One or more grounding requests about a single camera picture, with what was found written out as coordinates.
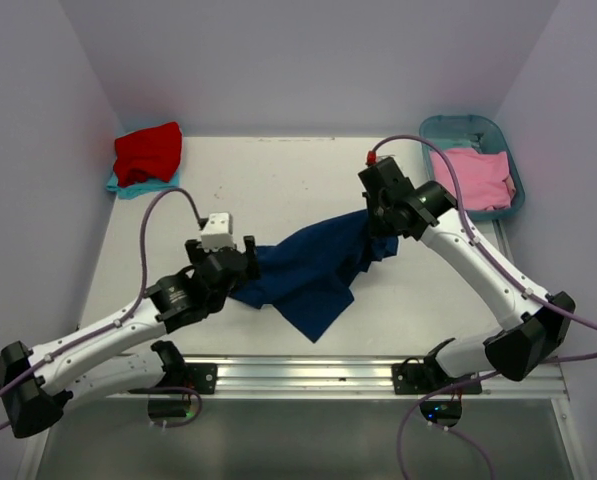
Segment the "navy blue t-shirt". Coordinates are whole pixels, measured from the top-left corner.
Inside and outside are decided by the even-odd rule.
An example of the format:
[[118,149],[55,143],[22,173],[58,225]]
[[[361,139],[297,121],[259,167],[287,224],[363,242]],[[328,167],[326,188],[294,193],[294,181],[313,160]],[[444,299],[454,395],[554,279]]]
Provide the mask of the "navy blue t-shirt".
[[396,237],[374,238],[364,210],[306,226],[276,245],[257,248],[260,278],[230,297],[255,309],[274,307],[317,342],[354,302],[351,285],[375,262],[398,253]]

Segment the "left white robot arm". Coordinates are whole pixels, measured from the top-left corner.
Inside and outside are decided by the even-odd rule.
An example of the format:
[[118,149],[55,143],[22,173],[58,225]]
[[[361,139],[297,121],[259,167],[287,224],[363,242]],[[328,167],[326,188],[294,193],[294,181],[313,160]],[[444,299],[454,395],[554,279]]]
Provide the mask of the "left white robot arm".
[[203,321],[229,294],[260,276],[254,237],[243,251],[185,244],[190,264],[142,291],[135,303],[66,337],[0,352],[0,398],[15,438],[57,423],[77,404],[124,390],[184,392],[183,358],[163,336]]

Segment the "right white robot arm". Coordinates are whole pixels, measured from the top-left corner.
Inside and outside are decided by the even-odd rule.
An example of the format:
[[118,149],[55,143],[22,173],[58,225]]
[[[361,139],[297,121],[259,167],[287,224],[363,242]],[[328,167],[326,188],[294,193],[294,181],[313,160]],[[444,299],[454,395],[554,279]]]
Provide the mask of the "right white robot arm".
[[422,242],[469,284],[498,323],[487,333],[449,338],[421,360],[404,362],[402,374],[409,382],[442,393],[488,370],[521,381],[563,343],[573,299],[524,278],[499,252],[492,256],[504,269],[495,269],[479,250],[492,250],[492,244],[470,221],[461,220],[455,197],[441,184],[414,187],[391,157],[362,170],[359,179],[370,234]]

